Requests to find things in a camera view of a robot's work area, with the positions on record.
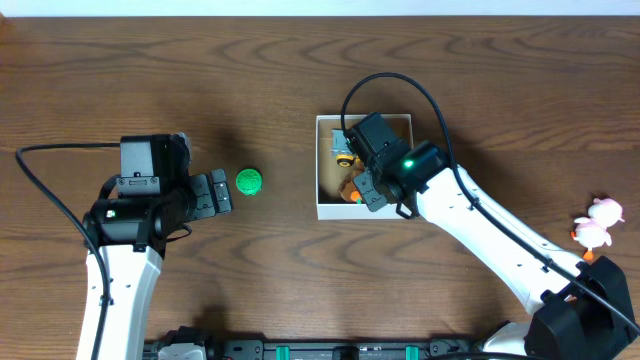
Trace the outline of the brown plush toy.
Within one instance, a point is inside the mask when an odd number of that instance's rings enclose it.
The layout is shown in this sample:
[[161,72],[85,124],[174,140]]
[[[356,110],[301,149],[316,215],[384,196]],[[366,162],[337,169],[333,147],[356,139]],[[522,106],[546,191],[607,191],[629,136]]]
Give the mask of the brown plush toy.
[[358,191],[354,179],[362,174],[363,171],[360,169],[355,169],[351,171],[341,182],[338,191],[340,197],[347,203],[362,203],[362,196]]

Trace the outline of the yellow grey toy truck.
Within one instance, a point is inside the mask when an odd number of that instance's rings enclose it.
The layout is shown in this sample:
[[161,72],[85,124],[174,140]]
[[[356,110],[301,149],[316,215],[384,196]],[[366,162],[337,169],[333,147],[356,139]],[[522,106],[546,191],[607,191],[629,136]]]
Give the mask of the yellow grey toy truck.
[[351,151],[348,141],[341,129],[333,129],[331,153],[338,166],[349,168],[354,165],[356,155]]

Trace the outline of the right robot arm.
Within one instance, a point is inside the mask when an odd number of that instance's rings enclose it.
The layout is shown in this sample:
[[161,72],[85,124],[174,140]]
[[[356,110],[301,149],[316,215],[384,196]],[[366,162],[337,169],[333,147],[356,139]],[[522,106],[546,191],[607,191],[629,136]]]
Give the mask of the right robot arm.
[[426,142],[352,140],[367,206],[410,208],[492,270],[530,314],[464,352],[465,359],[613,359],[639,337],[622,269],[589,263],[543,238],[491,199],[453,155]]

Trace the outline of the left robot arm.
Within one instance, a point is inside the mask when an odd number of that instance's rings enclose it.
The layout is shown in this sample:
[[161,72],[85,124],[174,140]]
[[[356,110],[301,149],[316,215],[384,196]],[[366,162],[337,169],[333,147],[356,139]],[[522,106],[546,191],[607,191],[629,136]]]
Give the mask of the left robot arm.
[[214,359],[220,353],[216,341],[196,328],[182,326],[152,344],[145,336],[167,245],[190,235],[192,222],[233,209],[226,173],[187,175],[165,195],[110,195],[123,185],[140,189],[158,182],[115,175],[83,219],[93,242],[86,259],[80,359]]

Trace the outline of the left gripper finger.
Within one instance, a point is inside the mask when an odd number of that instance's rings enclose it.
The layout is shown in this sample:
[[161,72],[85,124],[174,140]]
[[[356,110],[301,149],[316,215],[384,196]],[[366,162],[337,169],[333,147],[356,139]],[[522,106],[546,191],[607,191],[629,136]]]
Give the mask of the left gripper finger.
[[191,219],[201,220],[214,217],[216,215],[216,208],[208,177],[205,174],[192,176],[190,178],[190,187],[196,197],[196,205]]
[[230,213],[233,210],[233,204],[226,172],[222,168],[219,168],[212,170],[210,175],[216,212],[218,214]]

